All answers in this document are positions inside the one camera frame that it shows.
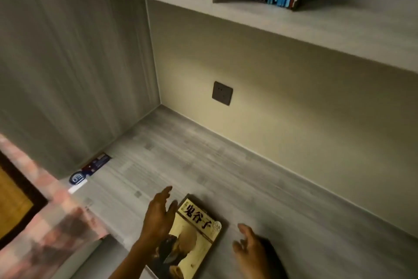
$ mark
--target beige wall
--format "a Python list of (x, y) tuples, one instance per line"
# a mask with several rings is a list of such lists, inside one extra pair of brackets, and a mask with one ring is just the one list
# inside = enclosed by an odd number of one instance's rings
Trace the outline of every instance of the beige wall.
[(418, 75), (148, 6), (164, 105), (418, 236)]

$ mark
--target power outlet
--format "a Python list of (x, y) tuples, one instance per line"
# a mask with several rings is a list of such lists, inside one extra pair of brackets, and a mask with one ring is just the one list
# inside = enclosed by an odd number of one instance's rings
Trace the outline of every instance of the power outlet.
[(212, 99), (215, 99), (223, 104), (230, 105), (233, 97), (233, 88), (225, 86), (218, 81), (213, 84)]

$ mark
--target pink blanket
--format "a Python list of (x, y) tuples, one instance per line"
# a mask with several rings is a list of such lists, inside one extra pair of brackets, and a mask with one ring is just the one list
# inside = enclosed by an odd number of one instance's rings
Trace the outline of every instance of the pink blanket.
[(75, 251), (108, 233), (58, 180), (1, 134), (0, 150), (49, 201), (0, 251), (0, 278), (49, 279)]

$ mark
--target wall shelf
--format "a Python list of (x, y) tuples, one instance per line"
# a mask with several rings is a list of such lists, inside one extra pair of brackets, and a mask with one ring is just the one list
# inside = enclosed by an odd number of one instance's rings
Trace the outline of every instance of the wall shelf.
[(418, 73), (418, 21), (351, 5), (292, 12), (254, 1), (158, 0)]

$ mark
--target bookshelf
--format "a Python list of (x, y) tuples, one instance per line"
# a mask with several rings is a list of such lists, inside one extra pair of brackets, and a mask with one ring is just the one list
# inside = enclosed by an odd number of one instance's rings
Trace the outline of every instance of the bookshelf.
[(297, 12), (249, 0), (158, 1), (418, 73), (414, 0), (395, 12), (380, 0), (319, 0)]

